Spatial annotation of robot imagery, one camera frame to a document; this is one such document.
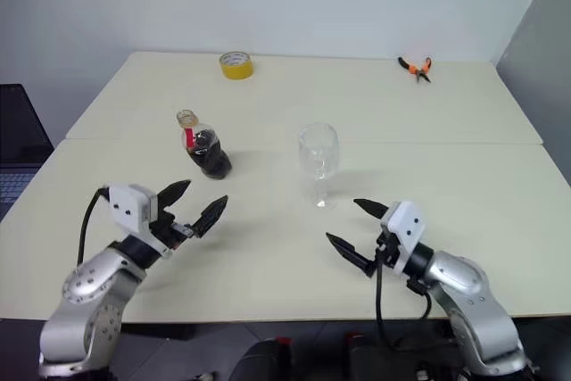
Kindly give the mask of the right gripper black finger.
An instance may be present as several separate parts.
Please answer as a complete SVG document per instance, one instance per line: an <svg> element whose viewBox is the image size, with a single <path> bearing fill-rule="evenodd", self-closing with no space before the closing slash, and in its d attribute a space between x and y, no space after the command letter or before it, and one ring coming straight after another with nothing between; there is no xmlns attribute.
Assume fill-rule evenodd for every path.
<svg viewBox="0 0 571 381"><path fill-rule="evenodd" d="M326 233L329 243L350 264L361 270L367 277L372 277L376 271L376 261L370 260L355 250L355 247L339 236Z"/></svg>
<svg viewBox="0 0 571 381"><path fill-rule="evenodd" d="M382 203L375 202L369 199L356 198L353 200L363 211L373 216L376 219L382 219L387 213L389 208Z"/></svg>

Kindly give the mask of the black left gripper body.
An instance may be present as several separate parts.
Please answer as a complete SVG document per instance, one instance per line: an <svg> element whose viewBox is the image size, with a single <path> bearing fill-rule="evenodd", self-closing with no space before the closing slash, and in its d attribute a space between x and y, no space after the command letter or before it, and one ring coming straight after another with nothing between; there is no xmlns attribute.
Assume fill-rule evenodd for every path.
<svg viewBox="0 0 571 381"><path fill-rule="evenodd" d="M177 223L175 216L165 210L158 211L157 220L150 223L150 230L172 251L194 236L194 231L189 224Z"/></svg>

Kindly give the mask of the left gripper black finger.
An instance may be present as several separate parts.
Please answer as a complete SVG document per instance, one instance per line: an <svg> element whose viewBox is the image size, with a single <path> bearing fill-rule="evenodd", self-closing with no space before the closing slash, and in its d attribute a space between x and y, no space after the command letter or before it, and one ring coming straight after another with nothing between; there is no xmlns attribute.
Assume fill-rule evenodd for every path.
<svg viewBox="0 0 571 381"><path fill-rule="evenodd" d="M178 201L191 184L190 179L174 182L157 194L158 211L164 211L167 207Z"/></svg>
<svg viewBox="0 0 571 381"><path fill-rule="evenodd" d="M191 226L195 237L202 238L218 222L227 203L228 196L224 195L202 211L200 218Z"/></svg>

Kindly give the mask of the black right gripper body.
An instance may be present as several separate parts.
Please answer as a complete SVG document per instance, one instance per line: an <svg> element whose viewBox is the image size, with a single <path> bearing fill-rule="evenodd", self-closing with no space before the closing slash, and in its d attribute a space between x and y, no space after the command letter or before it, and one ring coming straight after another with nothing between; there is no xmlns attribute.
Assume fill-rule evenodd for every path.
<svg viewBox="0 0 571 381"><path fill-rule="evenodd" d="M367 277L372 277L378 269L383 266L394 268L400 256L399 240L393 233L382 232L377 238L377 248L372 261L369 261L365 268Z"/></svg>

